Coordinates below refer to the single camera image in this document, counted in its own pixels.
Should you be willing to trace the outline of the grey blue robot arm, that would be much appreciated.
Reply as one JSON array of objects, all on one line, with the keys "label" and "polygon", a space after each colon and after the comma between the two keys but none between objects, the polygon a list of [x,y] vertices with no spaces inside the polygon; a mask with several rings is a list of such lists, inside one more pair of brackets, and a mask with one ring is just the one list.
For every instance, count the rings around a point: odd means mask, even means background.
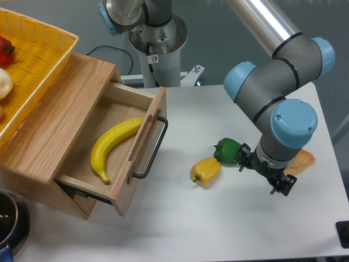
[{"label": "grey blue robot arm", "polygon": [[[288,195],[296,178],[284,170],[318,123],[311,105],[288,95],[331,70],[335,52],[327,40],[305,37],[272,1],[228,5],[272,58],[261,68],[242,62],[225,77],[225,91],[262,134],[254,150],[242,145],[234,159],[241,169],[264,176],[274,192]],[[102,1],[98,9],[111,34],[128,32],[146,88],[180,85],[176,56],[188,33],[170,1]]]}]

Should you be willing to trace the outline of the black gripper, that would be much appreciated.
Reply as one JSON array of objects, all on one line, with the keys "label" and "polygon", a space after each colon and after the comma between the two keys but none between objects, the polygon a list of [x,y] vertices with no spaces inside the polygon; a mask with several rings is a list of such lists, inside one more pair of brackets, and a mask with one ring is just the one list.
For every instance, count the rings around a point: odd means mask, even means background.
[{"label": "black gripper", "polygon": [[293,175],[285,175],[281,169],[273,169],[268,166],[266,160],[260,161],[255,152],[251,153],[251,148],[243,143],[234,156],[234,160],[239,165],[239,172],[247,168],[255,170],[258,174],[270,180],[273,189],[270,194],[281,193],[287,197],[292,187],[297,182],[297,178]]}]

